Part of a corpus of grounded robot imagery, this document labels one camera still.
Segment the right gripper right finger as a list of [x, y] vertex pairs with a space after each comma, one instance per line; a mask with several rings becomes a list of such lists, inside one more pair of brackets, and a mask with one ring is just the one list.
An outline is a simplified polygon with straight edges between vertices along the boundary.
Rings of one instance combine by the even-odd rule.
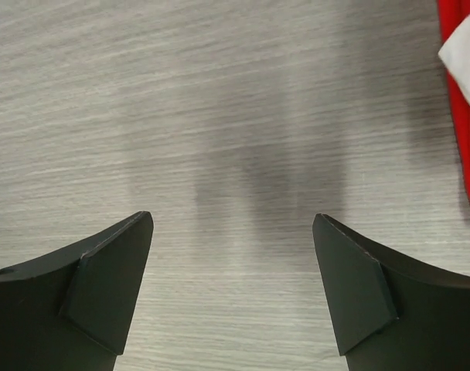
[[351, 370], [470, 370], [470, 277], [318, 214], [315, 253], [339, 354]]

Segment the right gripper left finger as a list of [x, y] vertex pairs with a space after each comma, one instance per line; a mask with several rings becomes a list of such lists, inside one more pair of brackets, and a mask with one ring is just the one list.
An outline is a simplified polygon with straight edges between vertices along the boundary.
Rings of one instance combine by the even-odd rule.
[[147, 211], [0, 270], [0, 370], [112, 370], [152, 242]]

